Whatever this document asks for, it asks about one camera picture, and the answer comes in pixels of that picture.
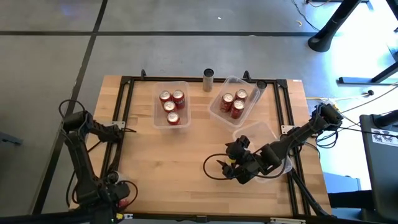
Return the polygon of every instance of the wooden tabletop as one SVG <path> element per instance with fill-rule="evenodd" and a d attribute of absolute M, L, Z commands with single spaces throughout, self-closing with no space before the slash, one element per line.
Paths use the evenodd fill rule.
<path fill-rule="evenodd" d="M 94 118 L 110 122 L 118 95 L 121 76 L 105 76 L 98 97 Z M 205 93 L 202 83 L 189 83 L 192 123 L 185 133 L 163 133 L 153 126 L 152 88 L 155 82 L 135 82 L 119 171 L 137 184 L 137 200 L 126 209 L 131 213 L 171 213 L 193 215 L 292 215 L 286 175 L 265 184 L 250 181 L 241 185 L 236 180 L 212 180 L 202 169 L 203 161 L 211 154 L 224 153 L 225 143 L 234 141 L 231 132 L 210 119 L 208 104 L 218 94 L 222 83 L 214 83 L 213 91 Z M 292 111 L 296 125 L 308 122 L 308 106 L 303 83 L 288 80 Z M 287 114 L 284 104 L 284 119 Z M 274 90 L 269 85 L 252 109 L 243 126 L 256 121 L 266 122 L 280 135 Z M 89 136 L 87 147 L 98 141 Z M 106 144 L 90 152 L 97 175 L 100 174 Z M 327 212 L 331 212 L 318 153 L 304 146 L 301 152 L 303 171 L 308 189 Z M 208 172 L 223 177 L 220 165 L 209 161 Z M 303 213 L 301 196 L 296 186 L 299 212 Z M 129 198 L 134 197 L 131 187 Z"/>

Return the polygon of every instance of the gray floor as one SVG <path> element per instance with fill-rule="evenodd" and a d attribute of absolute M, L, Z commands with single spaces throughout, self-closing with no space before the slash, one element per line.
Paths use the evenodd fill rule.
<path fill-rule="evenodd" d="M 339 5 L 329 3 L 315 9 L 296 1 L 318 28 Z M 91 31 L 100 5 L 100 0 L 3 0 L 0 31 Z M 339 86 L 335 80 L 372 77 L 394 62 L 383 33 L 375 31 L 383 29 L 375 22 L 380 20 L 366 4 L 360 4 L 331 49 L 322 54 L 308 48 L 308 37 L 97 37 L 78 99 L 93 111 L 104 75 L 139 75 L 144 68 L 148 75 L 200 76 L 207 67 L 218 77 L 241 76 L 249 70 L 255 78 L 302 79 L 307 96 L 358 95 L 369 87 Z M 113 0 L 100 30 L 314 32 L 290 0 Z M 0 35 L 0 131 L 24 139 L 20 147 L 0 143 L 0 201 L 7 202 L 0 205 L 0 216 L 30 212 L 60 124 L 58 104 L 70 97 L 89 38 Z M 387 88 L 372 89 L 380 94 Z M 375 113 L 389 109 L 380 103 L 349 114 L 350 118 L 375 108 Z M 342 102 L 341 107 L 349 105 Z M 354 169 L 337 162 L 345 153 L 344 141 L 352 139 L 359 142 L 357 147 L 345 150 L 351 157 L 359 155 L 360 159 L 352 159 L 359 161 Z M 325 172 L 352 175 L 366 183 L 369 177 L 360 136 L 352 139 L 340 139 L 341 146 L 333 150 L 321 149 L 322 167 Z M 68 152 L 63 150 L 44 212 L 67 210 L 64 195 L 71 173 Z"/>

